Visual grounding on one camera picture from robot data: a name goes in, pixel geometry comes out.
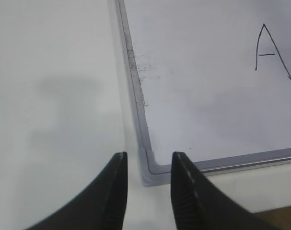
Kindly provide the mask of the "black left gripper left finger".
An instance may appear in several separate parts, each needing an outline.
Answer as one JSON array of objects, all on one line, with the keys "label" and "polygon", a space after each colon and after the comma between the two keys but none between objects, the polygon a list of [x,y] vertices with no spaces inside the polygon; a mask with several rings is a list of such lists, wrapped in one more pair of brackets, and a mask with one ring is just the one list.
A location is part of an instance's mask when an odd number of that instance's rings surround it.
[{"label": "black left gripper left finger", "polygon": [[128,156],[113,155],[99,175],[75,198],[32,230],[120,230],[128,197]]}]

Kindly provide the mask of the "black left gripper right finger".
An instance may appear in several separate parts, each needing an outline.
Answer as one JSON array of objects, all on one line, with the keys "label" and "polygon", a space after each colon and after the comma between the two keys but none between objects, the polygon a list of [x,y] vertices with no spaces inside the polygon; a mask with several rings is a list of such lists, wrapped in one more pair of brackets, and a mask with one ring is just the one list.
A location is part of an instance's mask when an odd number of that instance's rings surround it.
[{"label": "black left gripper right finger", "polygon": [[183,152],[171,164],[171,203],[178,230],[274,230],[220,191]]}]

